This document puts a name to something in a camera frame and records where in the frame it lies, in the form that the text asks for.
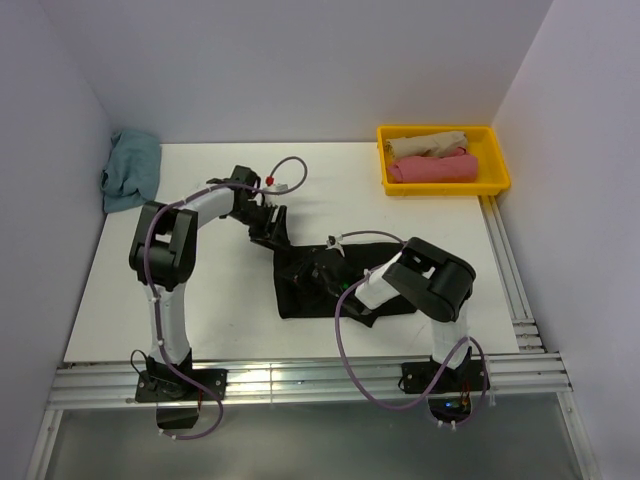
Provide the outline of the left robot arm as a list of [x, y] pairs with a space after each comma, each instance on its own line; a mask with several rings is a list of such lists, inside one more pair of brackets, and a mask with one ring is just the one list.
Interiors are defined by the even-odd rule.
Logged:
[[195, 269], [198, 230], [230, 217], [248, 228], [251, 242], [275, 252], [291, 247], [287, 208], [271, 198], [291, 189], [274, 176], [261, 179], [237, 166], [226, 179], [209, 181], [202, 190], [170, 204], [146, 203], [129, 253], [129, 266], [144, 285], [150, 304], [152, 347], [147, 368], [161, 372], [159, 388], [183, 399], [195, 386], [190, 370], [192, 348], [186, 333], [185, 290]]

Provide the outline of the black t-shirt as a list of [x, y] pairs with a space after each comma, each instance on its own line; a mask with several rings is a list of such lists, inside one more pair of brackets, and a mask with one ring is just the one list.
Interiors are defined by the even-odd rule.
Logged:
[[[302, 249], [327, 249], [325, 246], [295, 246], [286, 251], [277, 251], [273, 258], [273, 279], [277, 308], [281, 318], [329, 318], [335, 315], [339, 298], [321, 295], [319, 297], [299, 294], [294, 287], [294, 270]], [[344, 247], [345, 257], [359, 273], [359, 281], [364, 271], [376, 267], [400, 251], [398, 244], [365, 243]]]

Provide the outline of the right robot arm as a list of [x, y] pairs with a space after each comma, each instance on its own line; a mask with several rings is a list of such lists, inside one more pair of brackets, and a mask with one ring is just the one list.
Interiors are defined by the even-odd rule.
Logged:
[[293, 291], [298, 316], [318, 315], [333, 305], [372, 327], [381, 316], [423, 313], [433, 332], [435, 383], [452, 390], [466, 379], [471, 346], [464, 308], [476, 272], [460, 257], [418, 237], [347, 246], [332, 237], [279, 276]]

